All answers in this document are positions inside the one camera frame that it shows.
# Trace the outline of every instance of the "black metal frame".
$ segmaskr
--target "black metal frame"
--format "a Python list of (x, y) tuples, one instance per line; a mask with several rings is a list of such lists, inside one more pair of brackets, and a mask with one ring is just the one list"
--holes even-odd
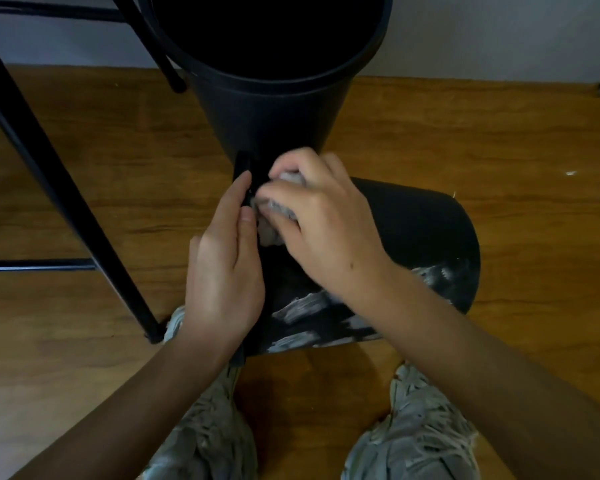
[[(26, 2), (0, 1), (0, 13), (12, 15), (53, 16), (105, 22), (127, 21), (153, 60), (167, 78), (171, 88), (181, 93), (186, 83), (177, 74), (160, 49), (133, 0), (113, 0), (120, 11)], [(62, 214), (91, 258), (46, 260), (0, 260), (0, 271), (79, 271), (99, 269), (135, 316), (152, 344), (164, 337), (164, 323), (159, 323), (136, 288), (125, 266), (84, 201), (80, 191), (58, 157), (22, 93), (0, 60), (0, 127), (20, 154), (25, 165)]]

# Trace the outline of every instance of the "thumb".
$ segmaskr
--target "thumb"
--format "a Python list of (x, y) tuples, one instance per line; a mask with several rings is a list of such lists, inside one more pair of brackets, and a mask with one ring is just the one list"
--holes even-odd
[(238, 217), (238, 258), (236, 263), (258, 257), (258, 229), (252, 208), (243, 206)]
[(291, 254), (296, 261), (299, 261), (299, 257), (304, 254), (305, 244), (297, 222), (292, 221), (280, 212), (270, 209), (266, 205), (259, 206), (259, 210), (282, 236), (282, 240), (285, 242), (289, 254)]

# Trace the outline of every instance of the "fingernail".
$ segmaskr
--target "fingernail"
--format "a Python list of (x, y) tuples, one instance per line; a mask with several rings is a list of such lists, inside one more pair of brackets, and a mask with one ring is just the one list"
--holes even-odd
[(240, 220), (253, 222), (253, 209), (247, 206), (240, 208)]

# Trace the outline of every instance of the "wood grain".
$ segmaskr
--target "wood grain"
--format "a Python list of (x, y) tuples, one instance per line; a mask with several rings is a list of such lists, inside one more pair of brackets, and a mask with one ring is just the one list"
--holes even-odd
[[(167, 316), (184, 299), (188, 240), (232, 173), (195, 97), (172, 94), (152, 70), (11, 72)], [(600, 401), (595, 88), (360, 78), (327, 147), (354, 176), (455, 193), (482, 246), (472, 320)], [(85, 255), (0, 132), (0, 258)], [(99, 273), (0, 274), (0, 478), (154, 352)], [(337, 478), (386, 414), (398, 363), (382, 341), (250, 359), (237, 400), (262, 478)], [(484, 478), (510, 477), (482, 439), (477, 455)]]

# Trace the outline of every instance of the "person's left arm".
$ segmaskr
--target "person's left arm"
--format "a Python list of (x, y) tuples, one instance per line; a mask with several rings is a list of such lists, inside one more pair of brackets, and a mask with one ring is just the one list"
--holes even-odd
[(211, 225), (191, 240), (185, 318), (177, 336), (110, 398), (31, 460), (13, 480), (135, 479), (217, 377), (264, 303), (245, 172)]

